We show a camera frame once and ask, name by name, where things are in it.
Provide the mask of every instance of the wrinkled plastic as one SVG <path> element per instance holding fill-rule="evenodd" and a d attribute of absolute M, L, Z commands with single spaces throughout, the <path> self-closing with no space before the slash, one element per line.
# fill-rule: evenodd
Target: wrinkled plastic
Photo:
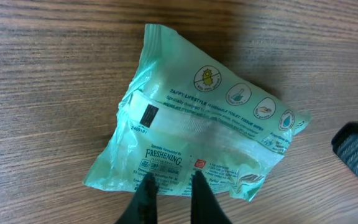
<path fill-rule="evenodd" d="M 134 192 L 153 172 L 159 194 L 190 196 L 201 170 L 215 194 L 251 200 L 309 121 L 176 31 L 147 24 L 117 128 L 84 183 Z"/>

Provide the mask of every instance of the teal plastic packet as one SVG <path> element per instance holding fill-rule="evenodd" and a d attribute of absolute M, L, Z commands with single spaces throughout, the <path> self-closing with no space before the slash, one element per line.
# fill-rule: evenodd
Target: teal plastic packet
<path fill-rule="evenodd" d="M 309 121 L 173 29 L 147 24 L 117 128 L 84 184 L 135 192 L 152 172 L 159 194 L 191 196 L 201 170 L 215 194 L 250 201 Z"/>

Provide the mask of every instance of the plastic packaging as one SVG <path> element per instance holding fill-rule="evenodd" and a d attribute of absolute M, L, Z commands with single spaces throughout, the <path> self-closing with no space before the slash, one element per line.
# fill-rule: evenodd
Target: plastic packaging
<path fill-rule="evenodd" d="M 190 196 L 201 170 L 215 194 L 251 200 L 309 121 L 173 29 L 147 24 L 117 128 L 84 183 L 134 192 L 153 172 L 159 194 Z"/>

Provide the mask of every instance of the circular icon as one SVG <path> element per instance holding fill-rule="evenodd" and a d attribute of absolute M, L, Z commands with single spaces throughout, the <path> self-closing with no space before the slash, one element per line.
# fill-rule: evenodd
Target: circular icon
<path fill-rule="evenodd" d="M 286 110 L 280 118 L 278 128 L 282 131 L 286 131 L 292 128 L 295 122 L 295 115 L 290 110 Z"/>
<path fill-rule="evenodd" d="M 199 91 L 212 91 L 222 82 L 221 73 L 214 66 L 204 66 L 194 76 L 194 86 Z"/>
<path fill-rule="evenodd" d="M 249 100 L 251 94 L 251 89 L 247 84 L 238 83 L 226 93 L 226 101 L 233 106 L 242 105 Z"/>
<path fill-rule="evenodd" d="M 264 98 L 254 109 L 254 115 L 259 119 L 267 119 L 273 116 L 274 112 L 276 112 L 276 103 L 269 97 Z"/>

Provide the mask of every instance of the wooden table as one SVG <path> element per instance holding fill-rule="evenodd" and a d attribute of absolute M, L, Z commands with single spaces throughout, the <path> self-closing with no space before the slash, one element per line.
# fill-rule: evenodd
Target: wooden table
<path fill-rule="evenodd" d="M 81 181 L 116 127 L 144 24 L 170 26 L 314 120 L 233 223 L 358 223 L 330 140 L 358 120 L 358 1 L 0 0 L 0 223 L 114 223 L 133 194 Z M 158 197 L 160 223 L 190 199 Z"/>

